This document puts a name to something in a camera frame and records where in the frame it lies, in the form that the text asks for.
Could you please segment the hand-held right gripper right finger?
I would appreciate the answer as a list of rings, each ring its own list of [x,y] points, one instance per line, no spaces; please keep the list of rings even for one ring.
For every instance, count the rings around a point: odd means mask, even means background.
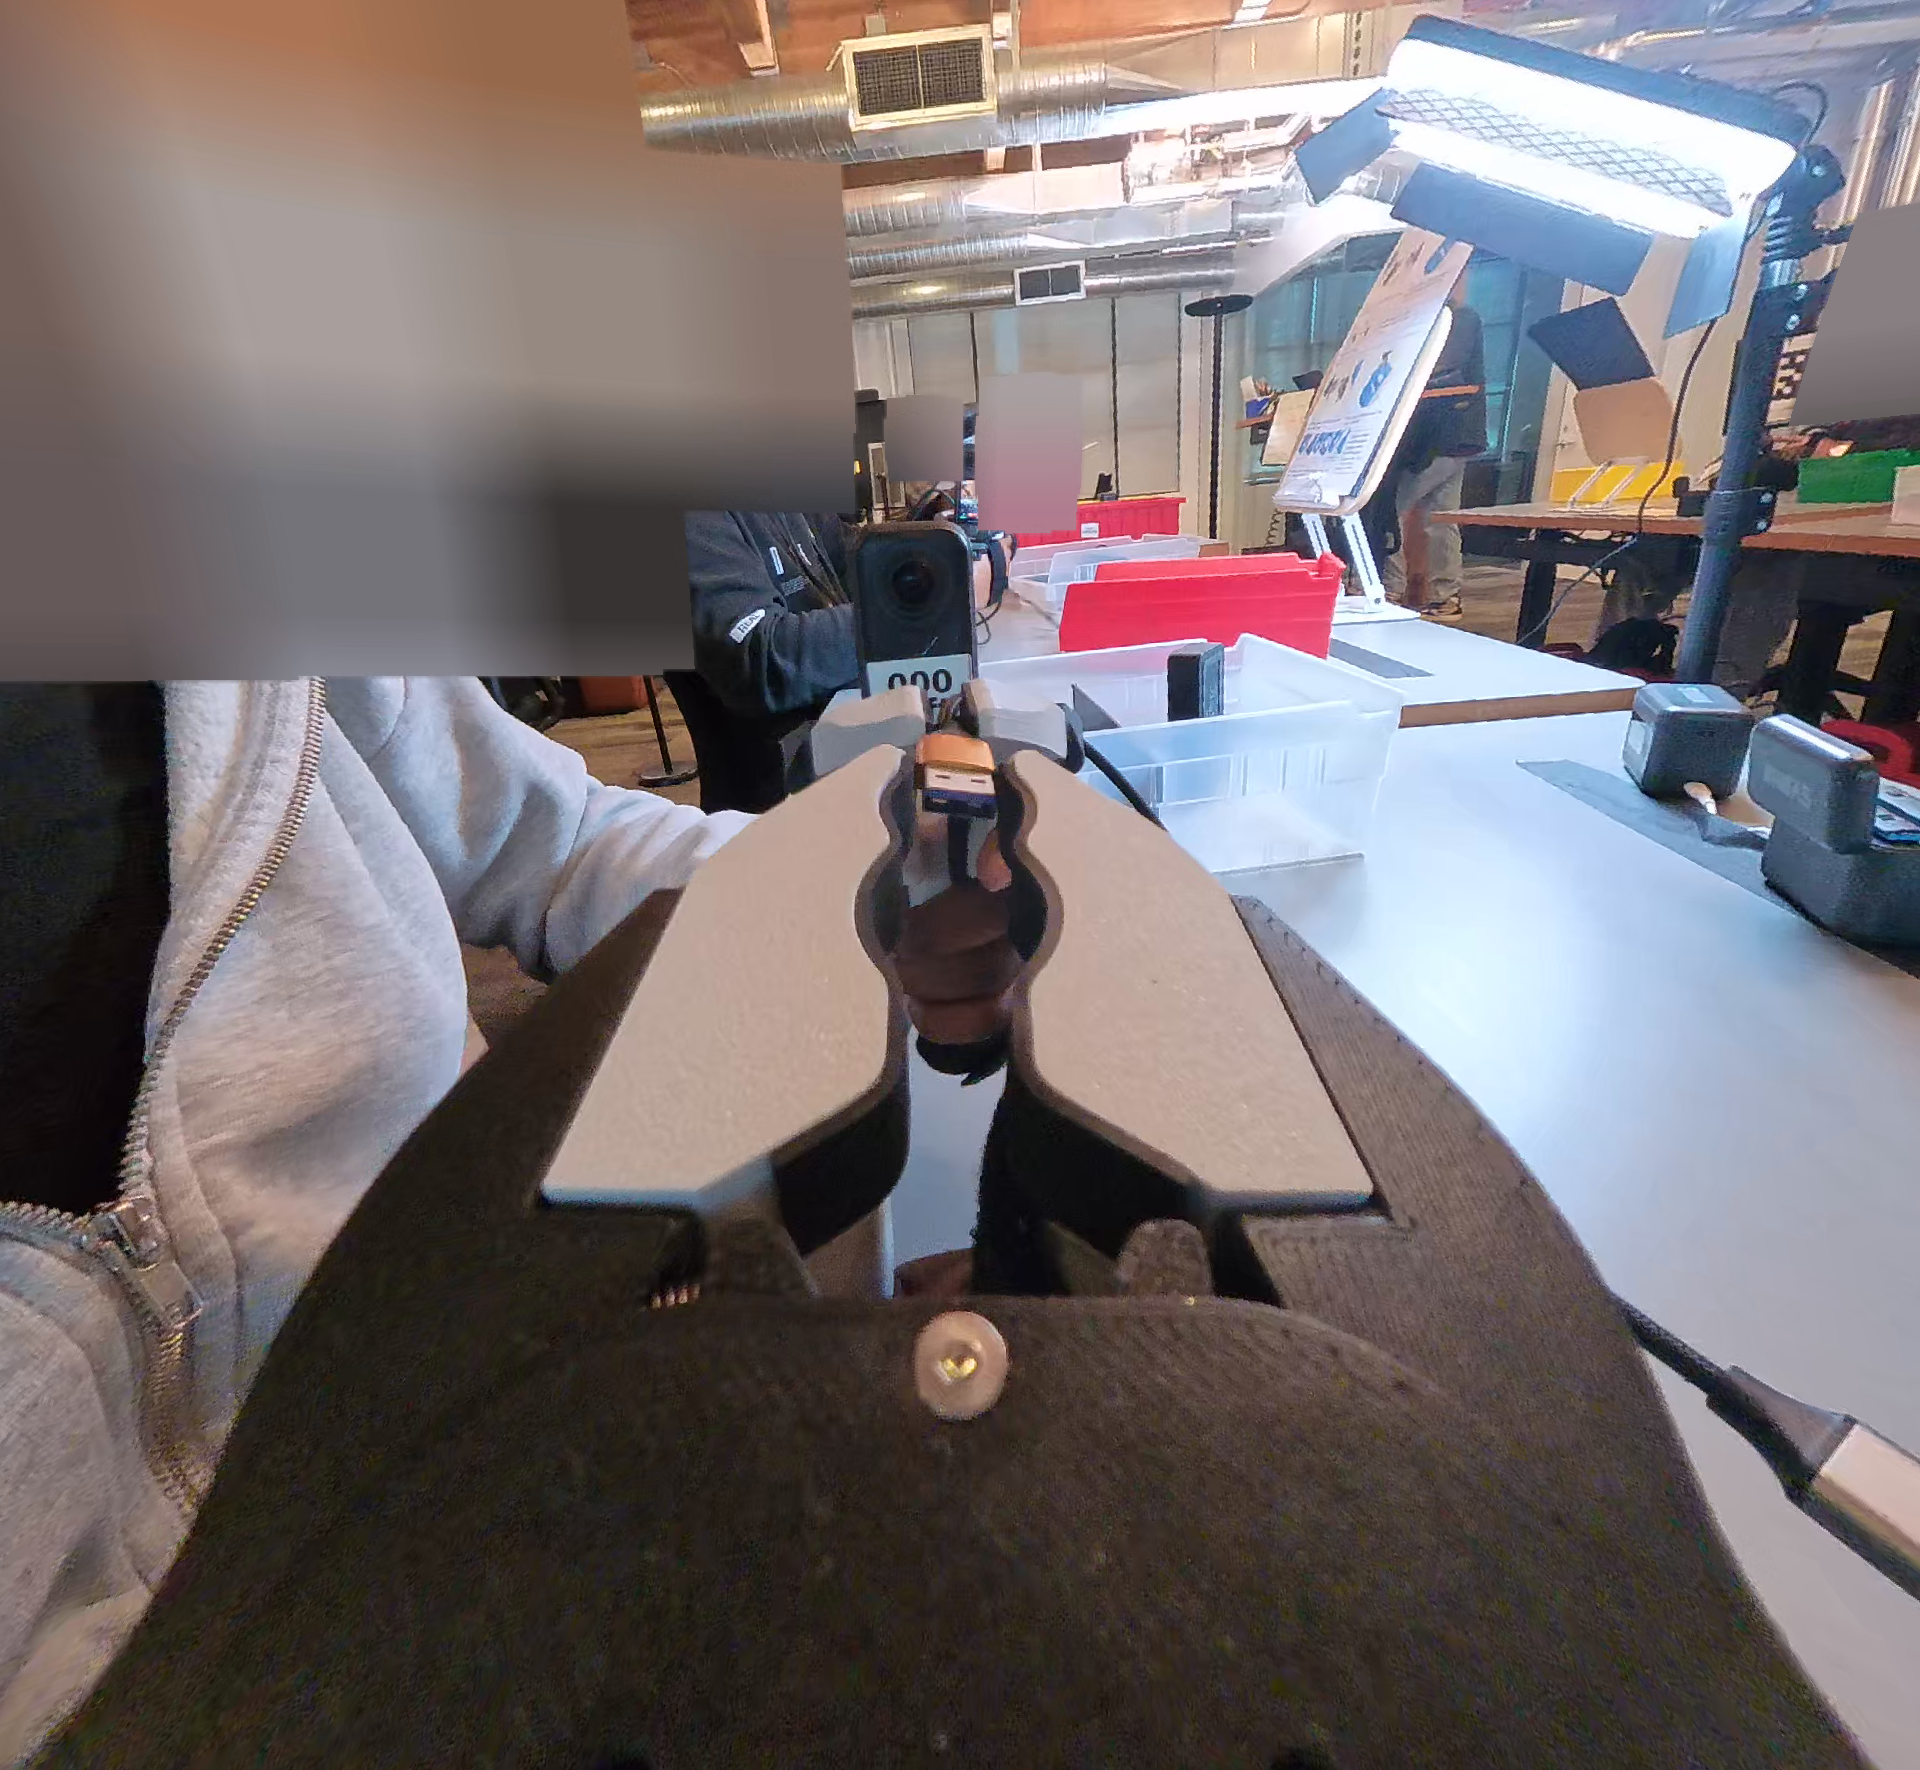
[[[1354,1213],[1373,1197],[1228,887],[1051,758],[1002,766],[1038,901],[1014,1074],[1066,1131],[1025,1148],[1048,1216]]]

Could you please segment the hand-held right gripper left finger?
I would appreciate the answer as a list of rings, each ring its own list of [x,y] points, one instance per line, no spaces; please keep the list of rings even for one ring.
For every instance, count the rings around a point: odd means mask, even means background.
[[[540,1180],[548,1207],[780,1224],[817,1253],[908,1154],[899,914],[912,763],[869,750],[699,865]]]

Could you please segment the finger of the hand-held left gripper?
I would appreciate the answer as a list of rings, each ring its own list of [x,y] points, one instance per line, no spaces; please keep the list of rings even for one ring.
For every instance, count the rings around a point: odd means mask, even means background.
[[[1063,704],[1028,684],[968,681],[958,704],[958,723],[991,750],[995,763],[1010,762],[1021,750],[1038,750],[1068,772],[1083,766],[1079,720]]]
[[[919,684],[886,686],[873,696],[833,696],[814,720],[814,782],[824,782],[866,753],[913,755],[929,732],[929,693]]]

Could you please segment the person's left forearm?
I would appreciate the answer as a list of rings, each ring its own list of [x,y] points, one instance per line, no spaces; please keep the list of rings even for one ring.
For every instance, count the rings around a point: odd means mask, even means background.
[[[685,890],[703,860],[752,825],[611,788],[535,732],[484,755],[455,839],[449,894],[461,941],[504,947],[553,979],[650,895]]]

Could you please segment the person's left hand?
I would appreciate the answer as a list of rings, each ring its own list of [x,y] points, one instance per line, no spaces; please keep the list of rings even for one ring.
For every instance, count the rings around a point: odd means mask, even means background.
[[[908,908],[893,947],[923,1059],[964,1084],[985,1081],[1005,1056],[1022,969],[1010,920],[1005,887],[964,883]]]

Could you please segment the clear plastic bin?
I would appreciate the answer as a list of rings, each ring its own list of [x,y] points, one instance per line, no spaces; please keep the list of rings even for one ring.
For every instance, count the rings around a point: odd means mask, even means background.
[[[1214,874],[1317,865],[1362,851],[1403,699],[1346,661],[1260,634],[1225,647],[1225,713],[1168,716],[1178,643],[985,663],[991,681],[1083,716],[1089,746]]]
[[[1202,556],[1194,535],[1150,535],[1120,541],[1076,541],[1063,546],[1021,549],[1010,566],[1010,591],[1028,610],[1057,621],[1066,588],[1093,584],[1106,564],[1172,564]]]

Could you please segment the white board stand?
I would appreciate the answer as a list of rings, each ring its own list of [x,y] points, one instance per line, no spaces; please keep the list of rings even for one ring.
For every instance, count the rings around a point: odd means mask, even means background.
[[[1333,630],[1360,630],[1388,621],[1413,621],[1418,607],[1405,607],[1386,587],[1386,549],[1396,538],[1396,510],[1382,493],[1362,508],[1333,518],[1319,510],[1293,513],[1301,554],[1330,556],[1339,569],[1339,594],[1333,598]]]

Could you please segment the black floor lamp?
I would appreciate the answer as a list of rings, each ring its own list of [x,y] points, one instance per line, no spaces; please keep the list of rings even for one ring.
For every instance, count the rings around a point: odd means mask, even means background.
[[[1186,318],[1208,324],[1208,542],[1218,541],[1222,414],[1225,414],[1225,324],[1254,306],[1250,292],[1208,292],[1185,305]]]

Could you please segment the grey zip hoodie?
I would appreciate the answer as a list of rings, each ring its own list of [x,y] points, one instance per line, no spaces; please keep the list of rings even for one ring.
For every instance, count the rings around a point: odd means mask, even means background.
[[[2,684],[9,1766],[147,1611],[304,1279],[479,1051],[455,839],[521,732],[478,677]]]

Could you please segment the printed instruction board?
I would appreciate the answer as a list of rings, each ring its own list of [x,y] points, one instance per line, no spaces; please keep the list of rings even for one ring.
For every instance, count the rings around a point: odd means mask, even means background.
[[[1274,508],[1350,518],[1380,487],[1449,339],[1449,295],[1471,246],[1432,230],[1400,233],[1346,341],[1317,384]]]

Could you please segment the dark grey charger box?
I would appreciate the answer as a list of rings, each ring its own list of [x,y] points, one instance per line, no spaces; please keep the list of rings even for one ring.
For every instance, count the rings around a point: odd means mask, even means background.
[[[1774,818],[1764,884],[1817,929],[1916,974],[1916,792],[1786,713],[1754,727],[1745,788]]]
[[[1643,684],[1632,696],[1620,763],[1653,799],[1678,799],[1691,783],[1727,799],[1742,783],[1757,716],[1715,684]]]

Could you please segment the wooden work table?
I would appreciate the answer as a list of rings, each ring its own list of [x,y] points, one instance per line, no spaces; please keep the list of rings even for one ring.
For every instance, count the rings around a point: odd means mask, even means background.
[[[1485,505],[1445,510],[1467,532],[1467,549],[1523,559],[1518,641],[1544,641],[1551,571],[1564,564],[1597,566],[1616,542],[1691,571],[1704,519],[1699,513],[1632,505]],[[1799,564],[1797,625],[1781,663],[1764,681],[1780,704],[1799,710],[1850,693],[1872,723],[1916,716],[1916,526],[1891,519],[1888,505],[1777,502],[1774,522],[1745,541],[1747,552]],[[1843,673],[1843,647],[1863,618],[1888,611],[1872,677]]]

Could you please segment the black light stand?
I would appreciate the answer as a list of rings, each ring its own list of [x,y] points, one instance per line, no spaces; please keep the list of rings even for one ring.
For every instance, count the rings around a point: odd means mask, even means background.
[[[1734,362],[1715,486],[1704,502],[1694,601],[1672,657],[1672,681],[1712,684],[1719,641],[1734,610],[1742,549],[1774,522],[1777,490],[1757,483],[1764,417],[1786,345],[1819,322],[1832,279],[1801,275],[1801,262],[1827,246],[1819,206],[1843,189],[1843,163],[1824,143],[1806,143],[1761,204],[1757,295]]]

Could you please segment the led light panel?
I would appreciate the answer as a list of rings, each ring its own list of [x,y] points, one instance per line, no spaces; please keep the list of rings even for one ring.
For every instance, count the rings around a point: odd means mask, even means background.
[[[1296,148],[1311,200],[1386,154],[1392,216],[1607,295],[1684,242],[1663,332],[1727,312],[1758,204],[1810,114],[1745,89],[1419,13],[1376,91]]]

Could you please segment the silver ventilation duct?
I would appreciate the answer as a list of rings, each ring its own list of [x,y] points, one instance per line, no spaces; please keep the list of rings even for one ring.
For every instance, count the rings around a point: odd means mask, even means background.
[[[1337,117],[1382,89],[1382,78],[1317,78],[1191,89],[1106,56],[1031,55],[989,110],[931,112],[853,125],[841,78],[725,82],[640,101],[653,148],[880,163],[1031,143],[1081,143],[1158,128],[1231,125],[1250,117]]]

